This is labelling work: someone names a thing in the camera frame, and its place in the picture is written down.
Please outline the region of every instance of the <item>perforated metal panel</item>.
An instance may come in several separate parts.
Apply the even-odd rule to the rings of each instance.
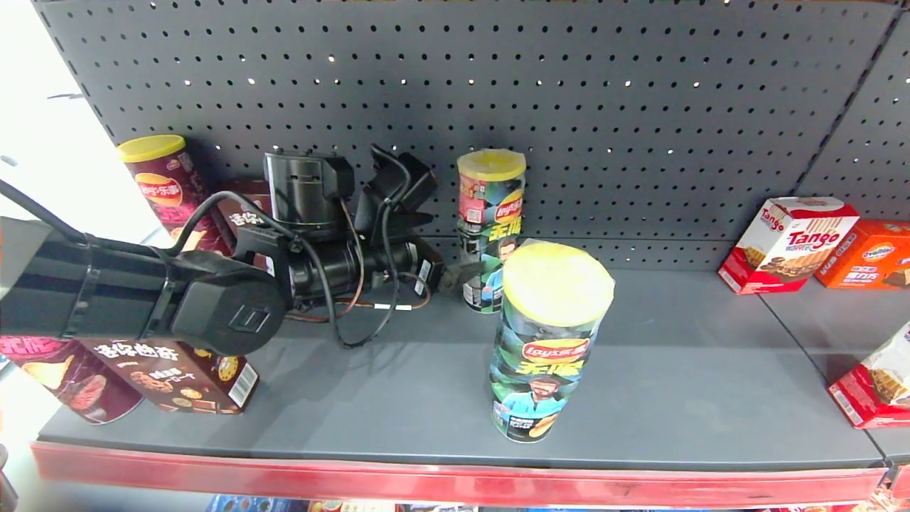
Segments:
[[[904,15],[799,188],[873,218],[910,217],[910,18]]]
[[[713,242],[734,241],[761,200],[795,186],[896,7],[71,0],[38,9],[115,142],[187,135],[218,179],[260,176],[273,146],[335,149],[359,179],[369,178],[370,142],[411,150],[441,184],[426,208],[437,220],[422,232],[450,236],[455,159],[508,147],[530,165],[527,235]]]
[[[459,258],[458,242],[452,237],[427,237],[427,243],[438,251],[447,263]],[[685,240],[595,240],[548,238],[584,249],[608,269],[714,270],[721,266],[732,241]]]

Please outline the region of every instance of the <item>printed man's face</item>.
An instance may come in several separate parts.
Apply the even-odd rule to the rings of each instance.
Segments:
[[[515,252],[514,243],[507,243],[500,246],[500,260],[506,261],[513,252]]]
[[[531,392],[534,393],[534,398],[537,400],[546,400],[548,398],[551,398],[559,388],[559,385],[556,383],[540,381],[534,381],[531,383]]]

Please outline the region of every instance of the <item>yellow plastic lid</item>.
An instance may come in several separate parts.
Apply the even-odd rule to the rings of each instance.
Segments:
[[[117,146],[120,159],[126,163],[147,162],[176,153],[187,146],[179,135],[150,135],[134,138]]]
[[[502,266],[509,302],[537,323],[572,327],[603,316],[613,302],[615,281],[590,254],[547,241],[530,241]]]
[[[508,149],[481,149],[458,159],[459,173],[484,181],[518,178],[527,167],[524,155]]]

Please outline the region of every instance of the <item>red shelf edge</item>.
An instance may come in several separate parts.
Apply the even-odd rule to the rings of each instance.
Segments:
[[[53,480],[250,496],[489,507],[756,508],[850,502],[869,497],[885,474],[883,467],[710,473],[425,466],[185,456],[41,441],[32,444],[32,453],[41,477]]]
[[[891,494],[898,499],[910,498],[910,467],[897,467],[895,481],[891,483]]]

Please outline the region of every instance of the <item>white wall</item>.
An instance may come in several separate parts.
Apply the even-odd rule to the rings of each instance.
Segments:
[[[157,219],[27,0],[0,2],[0,179],[96,236],[142,241]],[[27,218],[0,197],[0,215]]]

